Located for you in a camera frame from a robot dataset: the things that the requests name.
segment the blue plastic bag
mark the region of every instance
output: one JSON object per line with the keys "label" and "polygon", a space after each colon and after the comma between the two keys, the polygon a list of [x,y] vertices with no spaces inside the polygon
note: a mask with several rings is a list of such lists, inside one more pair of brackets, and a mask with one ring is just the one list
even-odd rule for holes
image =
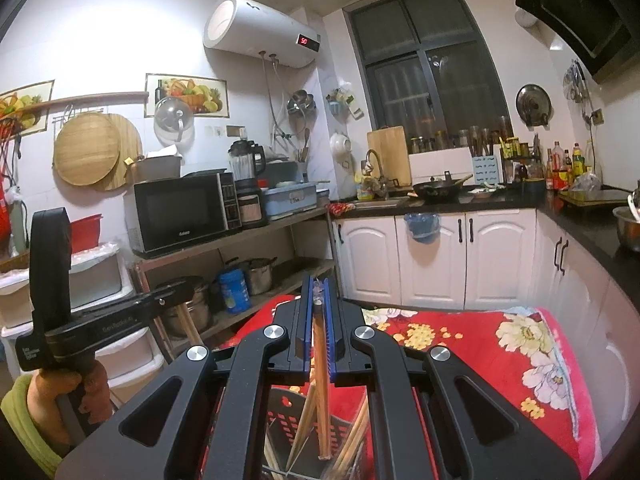
{"label": "blue plastic bag", "polygon": [[433,244],[440,236],[440,216],[434,213],[407,213],[404,221],[416,242]]}

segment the green sleeve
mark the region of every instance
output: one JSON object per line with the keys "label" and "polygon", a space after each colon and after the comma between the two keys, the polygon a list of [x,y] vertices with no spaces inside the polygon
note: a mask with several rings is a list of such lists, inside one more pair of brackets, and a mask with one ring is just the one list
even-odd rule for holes
{"label": "green sleeve", "polygon": [[53,478],[62,459],[47,445],[31,420],[27,409],[30,382],[31,375],[23,375],[16,379],[14,387],[4,396],[0,409],[33,461]]}

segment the metal screw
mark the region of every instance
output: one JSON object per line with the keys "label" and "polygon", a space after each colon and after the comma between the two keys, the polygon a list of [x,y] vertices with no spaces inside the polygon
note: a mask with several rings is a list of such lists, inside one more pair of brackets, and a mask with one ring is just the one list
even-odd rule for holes
{"label": "metal screw", "polygon": [[371,339],[376,335],[376,331],[373,330],[370,326],[359,326],[355,330],[356,337],[359,339]]}
{"label": "metal screw", "polygon": [[207,355],[209,355],[209,350],[204,348],[204,346],[192,346],[187,350],[189,361],[202,361]]}
{"label": "metal screw", "polygon": [[269,325],[264,329],[263,333],[269,339],[277,339],[279,337],[282,337],[282,334],[284,334],[284,329],[280,325]]}
{"label": "metal screw", "polygon": [[451,352],[444,346],[434,346],[429,354],[431,354],[431,358],[435,361],[446,361],[451,357]]}

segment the range hood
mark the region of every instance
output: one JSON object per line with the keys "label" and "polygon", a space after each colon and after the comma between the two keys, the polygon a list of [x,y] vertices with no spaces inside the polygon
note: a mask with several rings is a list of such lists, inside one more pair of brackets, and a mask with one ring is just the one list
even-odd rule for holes
{"label": "range hood", "polygon": [[597,82],[640,59],[639,0],[516,0],[558,33]]}

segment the red floral blanket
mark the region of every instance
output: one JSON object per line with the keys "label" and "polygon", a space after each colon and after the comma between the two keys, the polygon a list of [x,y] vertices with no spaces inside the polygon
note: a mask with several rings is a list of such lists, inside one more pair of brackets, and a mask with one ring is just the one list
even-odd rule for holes
{"label": "red floral blanket", "polygon": [[[281,296],[265,306],[226,343],[271,323]],[[397,308],[363,310],[365,321],[399,344],[425,350],[442,345],[491,384],[561,447],[583,478],[602,459],[591,397],[574,353],[555,319],[543,309],[496,312],[415,312]],[[306,388],[293,387],[306,392]],[[353,420],[363,388],[333,388],[331,412]]]}

